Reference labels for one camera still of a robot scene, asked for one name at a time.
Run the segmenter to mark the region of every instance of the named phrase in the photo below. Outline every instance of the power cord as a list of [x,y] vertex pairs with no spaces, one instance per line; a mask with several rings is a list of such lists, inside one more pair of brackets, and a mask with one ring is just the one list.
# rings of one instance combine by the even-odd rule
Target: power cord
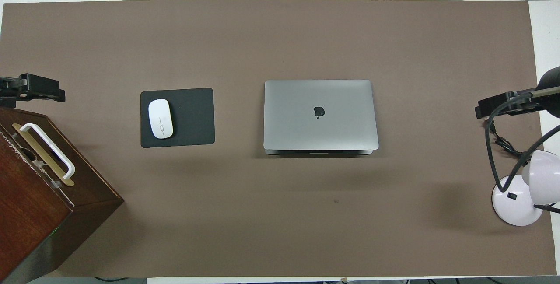
[[488,152],[488,161],[490,161],[490,168],[492,169],[492,175],[494,176],[494,180],[496,181],[496,186],[498,186],[498,190],[500,192],[506,192],[506,190],[510,187],[511,179],[508,178],[506,180],[506,184],[502,186],[500,183],[500,178],[498,177],[498,172],[496,171],[496,165],[494,164],[494,156],[492,156],[492,147],[490,146],[490,127],[494,125],[494,118],[506,107],[522,102],[526,99],[532,97],[531,93],[524,93],[519,96],[513,97],[512,99],[502,103],[500,106],[496,107],[494,111],[488,116],[488,120],[486,120],[486,126],[484,127],[484,139],[486,139],[486,151]]
[[[427,280],[428,283],[430,283],[430,284],[438,284],[438,283],[436,283],[435,280],[432,280],[431,278],[426,278],[426,280]],[[461,282],[459,282],[459,279],[458,279],[458,278],[455,279],[455,282],[456,282],[457,284],[461,284]]]
[[[490,133],[494,134],[494,136],[496,136],[496,140],[494,141],[494,143],[496,143],[496,145],[500,146],[501,148],[504,149],[504,151],[510,153],[511,155],[513,155],[516,158],[520,158],[524,152],[520,152],[518,150],[515,149],[515,147],[510,143],[510,141],[508,141],[507,139],[501,137],[498,135],[498,132],[496,131],[496,124],[494,121],[492,121],[492,125],[490,125]],[[528,162],[530,161],[530,159],[528,159],[524,166],[526,166],[528,164]]]
[[491,277],[487,277],[487,278],[488,278],[489,280],[491,280],[492,282],[496,283],[496,284],[504,284],[504,283],[502,283],[502,282],[498,282],[497,280],[494,280],[494,279],[491,278]]
[[116,278],[115,280],[106,280],[106,279],[104,279],[104,278],[94,277],[94,279],[100,280],[101,282],[118,282],[118,281],[120,281],[120,280],[126,280],[126,279],[128,279],[128,278],[129,278],[129,277],[122,277],[122,278]]

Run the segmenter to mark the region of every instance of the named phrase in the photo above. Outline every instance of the wooden box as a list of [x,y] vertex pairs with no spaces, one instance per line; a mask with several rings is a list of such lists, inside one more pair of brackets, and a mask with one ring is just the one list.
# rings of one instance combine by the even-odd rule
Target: wooden box
[[55,270],[122,202],[46,116],[0,107],[0,282]]

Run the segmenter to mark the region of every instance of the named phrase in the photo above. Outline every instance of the lamp shade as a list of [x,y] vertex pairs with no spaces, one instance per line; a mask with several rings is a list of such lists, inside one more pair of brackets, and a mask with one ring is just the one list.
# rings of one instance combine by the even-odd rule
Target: lamp shade
[[547,205],[560,200],[560,158],[555,154],[535,151],[522,176],[534,204]]

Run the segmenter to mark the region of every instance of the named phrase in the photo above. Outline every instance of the black cable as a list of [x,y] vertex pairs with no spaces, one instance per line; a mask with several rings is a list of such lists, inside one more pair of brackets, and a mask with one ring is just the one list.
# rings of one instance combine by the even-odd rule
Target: black cable
[[552,207],[552,206],[541,206],[541,205],[538,205],[538,204],[534,204],[533,207],[534,208],[539,208],[541,210],[547,210],[547,211],[552,212],[552,213],[560,214],[560,208],[556,208],[556,207]]
[[502,283],[502,282],[498,282],[497,280],[494,280],[494,279],[491,278],[491,277],[487,277],[487,278],[488,278],[489,280],[491,280],[492,282],[496,283],[496,284],[504,284],[504,283]]
[[496,136],[496,140],[494,141],[494,143],[503,148],[504,151],[510,153],[516,158],[519,158],[523,154],[523,152],[516,150],[515,147],[510,143],[510,141],[498,135],[498,132],[496,131],[496,123],[492,122],[492,125],[490,126],[490,132],[494,134],[494,136]]
[[118,281],[120,281],[120,280],[126,280],[126,279],[128,279],[128,278],[129,278],[129,277],[122,277],[122,278],[117,278],[117,279],[115,279],[115,280],[106,280],[106,279],[104,279],[104,278],[94,277],[94,279],[100,280],[100,281],[102,281],[102,282],[118,282]]
[[508,179],[506,181],[506,184],[504,184],[504,186],[500,184],[500,178],[498,178],[498,172],[496,171],[496,164],[494,163],[494,156],[492,156],[492,147],[490,146],[490,127],[494,125],[494,117],[496,117],[503,109],[505,109],[509,105],[522,102],[531,97],[532,97],[531,93],[524,93],[502,103],[500,106],[496,107],[494,111],[492,111],[490,116],[488,116],[488,120],[486,121],[486,128],[484,132],[484,136],[486,138],[486,150],[488,152],[488,160],[490,161],[490,168],[492,168],[492,174],[494,175],[496,186],[498,186],[500,192],[506,192],[506,190],[510,187],[511,180]]

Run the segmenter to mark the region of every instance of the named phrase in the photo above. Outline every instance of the lamp base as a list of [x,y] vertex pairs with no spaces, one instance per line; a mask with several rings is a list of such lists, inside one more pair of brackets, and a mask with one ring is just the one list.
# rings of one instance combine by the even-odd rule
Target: lamp base
[[[508,177],[500,180],[504,186]],[[494,186],[492,192],[492,206],[494,211],[504,222],[514,226],[527,226],[533,224],[540,218],[542,210],[533,207],[529,186],[520,175],[514,176],[508,190],[500,192],[498,186]]]

